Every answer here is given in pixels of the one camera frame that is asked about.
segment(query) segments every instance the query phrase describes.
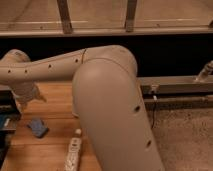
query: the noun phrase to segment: floor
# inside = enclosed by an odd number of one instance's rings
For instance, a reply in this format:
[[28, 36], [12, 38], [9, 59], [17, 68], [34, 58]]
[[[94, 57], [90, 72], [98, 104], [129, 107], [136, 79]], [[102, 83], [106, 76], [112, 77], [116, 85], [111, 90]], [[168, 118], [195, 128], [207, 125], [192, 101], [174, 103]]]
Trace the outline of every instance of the floor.
[[[159, 99], [153, 132], [166, 170], [213, 170], [212, 100], [211, 96]], [[147, 106], [153, 123], [153, 106]]]

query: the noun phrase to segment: robot end effector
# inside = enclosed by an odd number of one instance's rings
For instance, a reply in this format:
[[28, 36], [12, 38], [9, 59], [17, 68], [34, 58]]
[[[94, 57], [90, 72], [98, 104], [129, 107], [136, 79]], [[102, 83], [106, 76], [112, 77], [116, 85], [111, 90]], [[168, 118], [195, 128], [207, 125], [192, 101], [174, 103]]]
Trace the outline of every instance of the robot end effector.
[[[26, 53], [17, 49], [7, 52], [0, 61], [0, 63], [3, 65], [13, 65], [15, 63], [23, 62], [30, 62], [30, 58]], [[27, 103], [33, 99], [46, 101], [44, 96], [40, 93], [38, 86], [34, 82], [14, 82], [7, 85], [12, 90], [15, 100], [20, 104], [21, 110], [26, 109]]]
[[0, 83], [20, 102], [41, 97], [35, 81], [73, 81], [75, 112], [104, 171], [164, 171], [136, 74], [134, 56], [117, 45], [35, 62], [12, 50], [0, 62]]

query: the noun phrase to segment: small white object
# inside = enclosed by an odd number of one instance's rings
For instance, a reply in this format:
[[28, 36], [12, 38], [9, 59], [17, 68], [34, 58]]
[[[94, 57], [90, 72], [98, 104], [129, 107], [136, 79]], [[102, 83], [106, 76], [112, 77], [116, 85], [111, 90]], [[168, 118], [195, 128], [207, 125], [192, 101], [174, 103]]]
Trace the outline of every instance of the small white object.
[[9, 124], [9, 122], [10, 122], [10, 118], [7, 118], [5, 123], [4, 123], [4, 126], [6, 127]]
[[82, 144], [82, 140], [80, 138], [81, 133], [81, 129], [77, 129], [75, 131], [75, 136], [70, 141], [67, 160], [65, 163], [65, 171], [78, 171]]

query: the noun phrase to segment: wooden surface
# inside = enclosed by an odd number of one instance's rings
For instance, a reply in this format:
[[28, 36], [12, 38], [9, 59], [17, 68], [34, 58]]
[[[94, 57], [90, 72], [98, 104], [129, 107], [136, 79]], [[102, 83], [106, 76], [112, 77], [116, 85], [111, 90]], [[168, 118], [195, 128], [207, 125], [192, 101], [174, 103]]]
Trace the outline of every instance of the wooden surface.
[[[22, 112], [2, 171], [63, 171], [68, 144], [79, 120], [72, 115], [71, 83], [39, 83], [47, 103], [33, 100]], [[35, 138], [27, 127], [32, 118], [40, 117], [50, 131]], [[87, 136], [83, 133], [80, 171], [101, 171]]]

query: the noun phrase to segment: metal bar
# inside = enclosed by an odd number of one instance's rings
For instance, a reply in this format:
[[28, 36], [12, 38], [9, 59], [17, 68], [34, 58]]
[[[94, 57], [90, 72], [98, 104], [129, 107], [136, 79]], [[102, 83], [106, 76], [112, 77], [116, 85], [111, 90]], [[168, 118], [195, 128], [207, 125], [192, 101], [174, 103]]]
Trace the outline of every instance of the metal bar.
[[195, 83], [196, 76], [140, 77], [143, 94], [213, 93], [213, 76]]
[[133, 32], [125, 29], [74, 29], [72, 34], [64, 34], [62, 30], [22, 30], [0, 31], [0, 37], [81, 37], [81, 36], [132, 36], [132, 35], [172, 35], [172, 34], [207, 34], [213, 29], [203, 27], [165, 27], [135, 28]]
[[132, 32], [134, 30], [136, 6], [137, 0], [128, 0], [125, 21], [126, 32]]
[[64, 34], [71, 34], [73, 31], [72, 23], [70, 20], [69, 8], [67, 0], [57, 0], [59, 14], [61, 17], [62, 28]]

